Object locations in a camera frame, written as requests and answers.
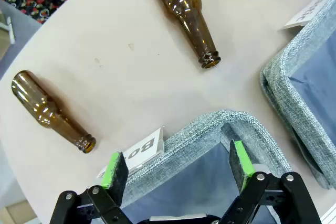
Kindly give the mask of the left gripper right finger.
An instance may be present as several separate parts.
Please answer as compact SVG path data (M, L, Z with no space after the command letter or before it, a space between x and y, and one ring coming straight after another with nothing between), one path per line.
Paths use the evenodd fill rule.
M318 212L296 172L281 177L257 172L242 141L231 141L229 164L239 196L227 209L220 223L252 223L261 206L272 207L280 223L321 223Z

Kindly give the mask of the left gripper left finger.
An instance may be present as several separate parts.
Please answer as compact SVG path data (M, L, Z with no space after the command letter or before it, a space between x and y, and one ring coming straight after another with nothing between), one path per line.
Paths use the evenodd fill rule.
M131 223L121 209L128 174L123 153L113 153L100 185L79 195L71 190L59 195L50 223L91 223L94 219Z

